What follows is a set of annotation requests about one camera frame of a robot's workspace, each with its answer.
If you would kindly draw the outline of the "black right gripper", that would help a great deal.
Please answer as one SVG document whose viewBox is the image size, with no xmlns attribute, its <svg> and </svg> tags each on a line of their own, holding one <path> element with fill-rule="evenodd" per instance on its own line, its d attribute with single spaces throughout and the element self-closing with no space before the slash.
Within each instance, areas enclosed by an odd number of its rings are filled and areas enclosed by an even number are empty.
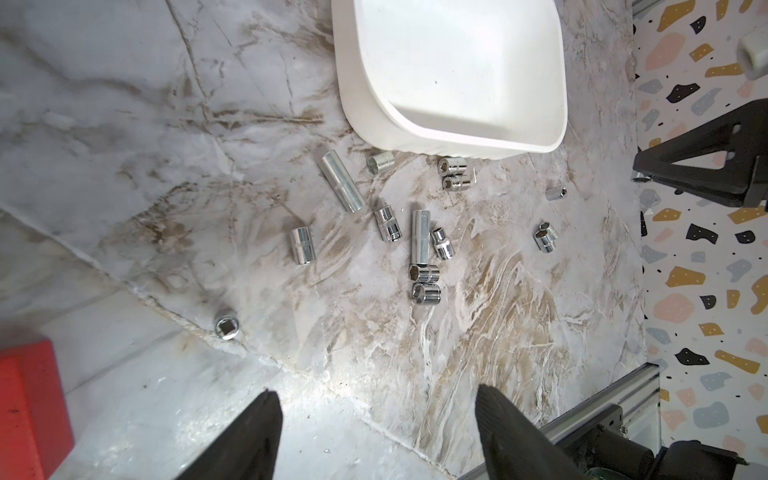
<svg viewBox="0 0 768 480">
<path fill-rule="evenodd" d="M 726 207 L 765 207 L 767 100 L 753 100 L 638 152 L 633 170 L 648 181 Z"/>
</svg>

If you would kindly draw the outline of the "long chrome deep socket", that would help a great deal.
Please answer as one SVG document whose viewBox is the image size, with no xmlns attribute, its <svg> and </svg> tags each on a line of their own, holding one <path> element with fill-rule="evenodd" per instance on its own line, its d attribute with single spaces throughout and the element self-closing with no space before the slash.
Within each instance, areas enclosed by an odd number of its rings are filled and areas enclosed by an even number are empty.
<svg viewBox="0 0 768 480">
<path fill-rule="evenodd" d="M 364 200 L 338 154 L 328 151 L 319 160 L 319 167 L 337 198 L 349 213 L 359 212 Z"/>
</svg>

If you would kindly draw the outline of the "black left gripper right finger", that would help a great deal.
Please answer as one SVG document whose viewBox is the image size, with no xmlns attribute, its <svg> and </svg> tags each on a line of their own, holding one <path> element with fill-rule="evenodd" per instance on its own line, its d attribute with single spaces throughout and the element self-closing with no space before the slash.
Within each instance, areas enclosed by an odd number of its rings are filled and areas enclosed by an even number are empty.
<svg viewBox="0 0 768 480">
<path fill-rule="evenodd" d="M 574 462 L 498 389 L 481 384 L 475 417 L 491 479 L 582 479 Z"/>
</svg>

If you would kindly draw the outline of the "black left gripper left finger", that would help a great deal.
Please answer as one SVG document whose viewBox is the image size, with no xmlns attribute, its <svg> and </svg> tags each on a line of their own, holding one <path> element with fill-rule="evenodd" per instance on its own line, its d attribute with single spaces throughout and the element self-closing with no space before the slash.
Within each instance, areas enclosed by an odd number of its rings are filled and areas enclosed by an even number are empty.
<svg viewBox="0 0 768 480">
<path fill-rule="evenodd" d="M 282 425 L 278 394 L 263 391 L 178 479 L 272 479 Z"/>
</svg>

